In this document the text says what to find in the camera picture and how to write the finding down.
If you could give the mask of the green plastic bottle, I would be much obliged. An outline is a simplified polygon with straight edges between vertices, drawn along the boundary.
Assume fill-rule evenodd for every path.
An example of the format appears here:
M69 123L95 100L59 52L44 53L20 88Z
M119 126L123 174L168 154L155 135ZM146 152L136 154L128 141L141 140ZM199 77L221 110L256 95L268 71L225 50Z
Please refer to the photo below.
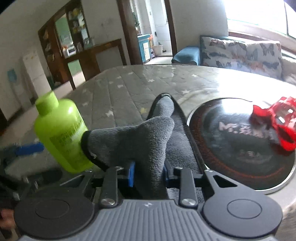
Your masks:
M35 104L39 113L35 133L59 165L70 173L91 169L93 163L81 149L81 138L88 128L76 104L70 99L57 99L53 91Z

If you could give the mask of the grey cleaning cloth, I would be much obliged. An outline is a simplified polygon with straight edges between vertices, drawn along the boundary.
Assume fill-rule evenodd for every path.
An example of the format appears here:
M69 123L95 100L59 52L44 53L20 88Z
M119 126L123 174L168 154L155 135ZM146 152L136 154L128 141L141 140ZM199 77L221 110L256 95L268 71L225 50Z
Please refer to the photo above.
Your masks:
M165 161L200 174L204 161L186 124L186 117L168 93L153 102L143 123L86 131L81 138L85 156L101 170L135 162L134 183L144 199L177 200L176 188L166 188Z

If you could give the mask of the white refrigerator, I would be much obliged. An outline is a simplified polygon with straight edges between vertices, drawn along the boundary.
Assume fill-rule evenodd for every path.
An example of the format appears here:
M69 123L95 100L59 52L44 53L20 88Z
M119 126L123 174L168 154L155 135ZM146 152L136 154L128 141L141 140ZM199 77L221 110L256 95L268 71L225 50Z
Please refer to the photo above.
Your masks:
M30 51L23 56L23 64L29 77L30 86L32 87L36 98L39 98L52 90L36 50Z

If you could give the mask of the round black turntable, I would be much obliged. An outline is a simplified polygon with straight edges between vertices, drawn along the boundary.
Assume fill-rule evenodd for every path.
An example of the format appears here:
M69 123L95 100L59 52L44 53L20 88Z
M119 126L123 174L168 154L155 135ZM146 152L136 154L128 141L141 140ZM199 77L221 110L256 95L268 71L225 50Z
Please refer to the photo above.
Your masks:
M193 110L187 124L207 169L256 191L277 192L295 175L295 152L284 150L252 111L250 101L217 98Z

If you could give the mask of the dark wooden side table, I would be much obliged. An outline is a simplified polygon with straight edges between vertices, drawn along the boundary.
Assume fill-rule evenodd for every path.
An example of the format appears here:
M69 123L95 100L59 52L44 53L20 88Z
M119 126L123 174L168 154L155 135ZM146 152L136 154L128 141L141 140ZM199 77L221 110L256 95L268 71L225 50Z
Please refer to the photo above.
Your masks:
M101 72L99 68L99 64L96 59L96 55L115 47L117 47L119 50L122 64L127 65L125 53L123 51L122 41L121 39L116 39L113 41L103 43L101 45L95 45L91 48L78 52L75 55L72 55L70 57L67 57L67 58L62 57L63 68L61 69L61 76L62 76L61 83L64 84L70 81L72 89L76 89L73 77L71 76L71 73L68 67L68 63L77 61L77 60L80 63L80 66L82 68L82 72L86 81L95 77Z

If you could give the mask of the dark wooden shelf cabinet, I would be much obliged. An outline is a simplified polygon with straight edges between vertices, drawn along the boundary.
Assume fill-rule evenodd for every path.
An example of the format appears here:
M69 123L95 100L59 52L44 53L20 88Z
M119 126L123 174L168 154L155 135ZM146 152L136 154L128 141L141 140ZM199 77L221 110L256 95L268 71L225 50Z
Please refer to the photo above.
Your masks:
M89 31L82 1L69 1L38 31L42 50L53 81L64 84L70 78L65 60L86 46Z

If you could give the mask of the red plastic bag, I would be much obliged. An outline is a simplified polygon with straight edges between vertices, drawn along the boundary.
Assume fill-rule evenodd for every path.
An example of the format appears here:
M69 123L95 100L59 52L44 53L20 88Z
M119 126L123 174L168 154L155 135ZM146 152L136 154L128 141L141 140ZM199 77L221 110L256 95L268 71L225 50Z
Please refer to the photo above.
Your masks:
M271 124L283 149L295 150L295 98L281 97L269 108L253 105L252 115Z

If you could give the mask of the blue sofa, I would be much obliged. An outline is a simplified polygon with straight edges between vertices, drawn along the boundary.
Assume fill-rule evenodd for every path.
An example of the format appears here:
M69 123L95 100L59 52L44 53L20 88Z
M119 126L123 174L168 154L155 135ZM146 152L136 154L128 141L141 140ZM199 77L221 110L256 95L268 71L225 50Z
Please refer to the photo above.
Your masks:
M279 41L200 36L199 46L185 47L171 62L233 69L295 85L295 58L282 53Z

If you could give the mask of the white bucket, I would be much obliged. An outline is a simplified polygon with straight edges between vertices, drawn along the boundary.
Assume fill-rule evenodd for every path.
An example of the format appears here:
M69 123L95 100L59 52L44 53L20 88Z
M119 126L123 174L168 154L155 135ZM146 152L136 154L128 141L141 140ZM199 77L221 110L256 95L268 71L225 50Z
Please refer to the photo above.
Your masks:
M154 45L152 47L155 56L161 56L163 53L163 45Z

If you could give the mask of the blue cabinet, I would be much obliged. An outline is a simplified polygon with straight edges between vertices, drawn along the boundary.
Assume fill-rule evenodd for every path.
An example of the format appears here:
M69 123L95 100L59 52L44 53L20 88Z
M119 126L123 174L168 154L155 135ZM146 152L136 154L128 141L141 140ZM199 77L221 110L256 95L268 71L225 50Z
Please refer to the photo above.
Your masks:
M138 45L140 49L140 56L142 59L142 63L146 63L152 60L152 58L155 57L154 51L152 49L152 35L151 34L138 35L137 40L138 40Z

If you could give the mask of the long butterfly print cushion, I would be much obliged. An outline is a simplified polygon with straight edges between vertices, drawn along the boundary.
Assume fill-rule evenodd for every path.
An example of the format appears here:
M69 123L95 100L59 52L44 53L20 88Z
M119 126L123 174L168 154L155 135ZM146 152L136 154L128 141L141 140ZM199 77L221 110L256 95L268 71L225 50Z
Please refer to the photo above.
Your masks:
M201 37L203 66L255 73L275 79L282 76L279 41L246 41Z

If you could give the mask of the beige pillow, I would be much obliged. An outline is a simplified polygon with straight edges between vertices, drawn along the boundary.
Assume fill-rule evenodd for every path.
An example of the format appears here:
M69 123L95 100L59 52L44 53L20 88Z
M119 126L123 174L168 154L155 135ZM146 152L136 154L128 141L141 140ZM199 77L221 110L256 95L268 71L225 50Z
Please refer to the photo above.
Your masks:
M282 57L282 79L283 81L296 85L296 60L290 57Z

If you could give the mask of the dark wooden door frame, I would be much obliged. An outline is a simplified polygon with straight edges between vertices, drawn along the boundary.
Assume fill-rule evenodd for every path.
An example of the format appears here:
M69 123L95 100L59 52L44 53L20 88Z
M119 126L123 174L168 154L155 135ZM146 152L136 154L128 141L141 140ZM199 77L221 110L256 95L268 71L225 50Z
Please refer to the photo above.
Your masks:
M171 64L177 54L173 15L169 1L117 1L131 65ZM152 46L163 45L161 56L142 63L138 35L151 34Z

